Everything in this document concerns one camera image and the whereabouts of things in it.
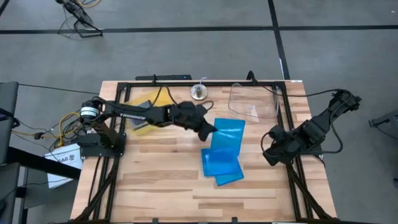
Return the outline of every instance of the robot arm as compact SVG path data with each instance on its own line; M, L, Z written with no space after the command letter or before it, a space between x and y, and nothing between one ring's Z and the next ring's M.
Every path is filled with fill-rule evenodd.
M352 95L349 91L338 90L333 94L333 99L325 111L311 120L304 121L298 128L287 132L274 126L268 132L274 142L269 149L262 153L263 156L270 165L274 166L278 162L290 164L299 154L310 154L312 149L325 140L332 122L347 111L357 110L360 101L360 97Z
M80 119L83 125L94 128L101 136L103 144L113 146L118 135L104 123L108 118L139 119L157 127L166 127L173 124L185 129L192 129L198 133L200 140L206 141L208 135L217 130L206 122L204 118L206 113L207 109L203 105L194 105L187 101L177 105L142 108L94 97L82 104Z

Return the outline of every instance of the clear plastic container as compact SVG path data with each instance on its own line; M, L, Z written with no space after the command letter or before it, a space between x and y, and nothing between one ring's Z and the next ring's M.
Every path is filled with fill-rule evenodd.
M261 123L263 119L278 115L279 100L277 95L263 87L243 87L235 83L229 94L229 116L249 122Z

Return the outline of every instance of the wooden table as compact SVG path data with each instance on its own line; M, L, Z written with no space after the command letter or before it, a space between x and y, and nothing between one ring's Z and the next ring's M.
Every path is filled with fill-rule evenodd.
M302 82L285 83L289 95L305 94ZM100 97L114 100L116 86L114 81L103 82ZM130 99L158 89L134 87ZM189 89L188 86L170 87L177 102L193 100ZM215 102L214 108L205 116L209 123L213 123L215 117L229 118L230 89L227 86L208 87L207 100ZM289 101L295 127L311 118L306 98L289 97ZM281 105L281 112L285 114L283 108ZM127 132L111 222L151 222L152 218L159 218L160 222L230 222L231 217L238 217L240 222L294 221L285 166L279 163L271 167L263 158L259 145L261 136L275 124L276 118L268 119L265 124L246 122L239 156L244 179L221 187L216 186L214 178L204 177L202 171L200 149L210 146L211 136L201 142L193 131L176 126L159 128L142 136ZM267 138L264 148L270 143ZM325 211L335 217L323 164L313 156L302 156L302 160L309 191ZM77 217L87 206L96 161L97 158L84 160L71 218ZM304 217L302 195L298 189L297 192ZM104 217L107 198L106 192L100 218Z

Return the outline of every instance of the black metal frame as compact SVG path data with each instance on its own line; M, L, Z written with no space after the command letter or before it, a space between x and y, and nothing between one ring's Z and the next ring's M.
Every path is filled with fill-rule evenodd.
M6 164L18 162L21 166L41 170L49 174L61 175L75 180L78 180L80 177L80 169L41 156L36 156L35 154L11 146L8 148Z
M88 25L88 26L90 26L91 28L94 29L94 31L99 32L99 34L83 35L82 32L80 32L79 29L77 29L77 25L78 25L79 23L80 23L80 24L83 24L83 25ZM73 28L75 28L76 33L78 33L79 36L80 36L81 38L87 38L87 37L102 37L102 36L103 36L102 31L101 31L100 29L98 29L97 27L95 27L95 26L93 26L93 25L87 23L86 21L84 21L84 20L82 20L82 19L77 20L77 21L73 24Z
M242 86L270 86L273 90L278 90L280 89L282 92L282 96L283 96L283 101L284 101L284 105L285 105L285 110L286 110L286 116L287 116L287 122L289 124L289 129L293 129L294 125L293 125L293 118L292 118L292 114L291 114L291 110L290 110L290 105L289 105L289 100L287 98L287 90L286 90L286 85L285 82L283 81L274 81L274 82L259 82L256 80L254 74L249 73L248 80L250 81L246 81L246 82L209 82L209 81L205 81L204 84L206 86L232 86L232 84L234 83L238 83ZM121 93L123 90L125 90L125 95L124 95L124 102L129 101L129 97L130 97L130 92L131 92L131 88L132 87L154 87L154 86L190 86L193 85L193 82L187 81L187 82L157 82L156 81L156 77L154 76L154 79L152 82L145 82L145 83L118 83L118 87L117 87L117 91L116 91L116 96L115 96L115 101L120 102L121 99ZM111 124L110 124L110 128L115 128L115 121L116 118L112 118L111 119ZM277 115L277 122L278 125L280 127L284 127L284 122L283 122L283 118L282 118L282 113L280 111L279 108L279 112ZM121 118L121 123L119 126L119 132L123 132L124 128L125 128L125 124L126 124L126 120L125 118ZM119 164L119 157L115 157L114 158L114 163L116 163L116 173L118 171L118 164ZM104 161L103 161L103 166L102 166L102 170L101 170L101 175L99 177L99 186L98 188L100 188L106 180L106 173L108 170L108 165L109 165L109 158L105 157ZM304 176L304 171L303 171L303 166L302 166L302 161L300 156L298 156L296 158L296 165L297 165L297 169L298 169L298 176L300 178L300 180L303 182L304 186L307 186L305 183L305 176ZM300 206L299 206L299 199L297 196L297 191L295 188L295 184L294 181L292 180L292 178L288 175L288 179L289 179L289 187L290 187L290 193L292 196L292 203L293 203L293 210L294 210L294 214L295 214L295 219L296 222L300 219L302 219L301 217L301 213L300 213ZM114 190L116 187L116 177L112 180L112 182L109 185L109 194L108 194L108 200L106 203L106 213L105 213L105 218L104 220L110 220L111 218L111 212L112 212L112 205L113 205L113 198L114 198ZM304 199L305 201L305 208L307 211L307 218L313 218L312 215L312 208L310 206L310 204ZM104 220L99 220L99 213L100 213L100 207L101 207L101 201L99 201L99 203L97 204L97 206L94 209L94 214L93 214L93 222L95 221L100 221L103 222ZM237 223L238 219L237 218L233 218L233 223ZM250 222L250 223L270 223L270 222Z

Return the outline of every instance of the metal bracket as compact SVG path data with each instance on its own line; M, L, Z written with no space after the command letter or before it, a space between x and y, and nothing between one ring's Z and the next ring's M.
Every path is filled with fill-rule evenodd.
M156 84L156 80L157 80L157 77L156 77L156 74L154 74L154 78L152 79L152 84L153 84L153 85Z
M81 147L81 159L87 157L121 157L124 154L124 147L126 145L126 134L118 134L118 143L114 147L105 147L101 143L101 136L99 134L87 134L78 139L78 145Z
M256 80L256 76L254 76L254 72L252 70L249 71L248 76L246 77L246 80L251 80L251 83L253 83L253 84L259 83Z
M275 85L280 88L281 90L285 90L286 89L286 83L283 81L279 81L279 82L275 82Z
M232 224L238 224L238 218L232 217Z
M122 91L128 86L128 83L118 83L118 87L116 87L116 91Z
M26 195L26 187L18 187L16 190L17 197L19 198L25 198Z

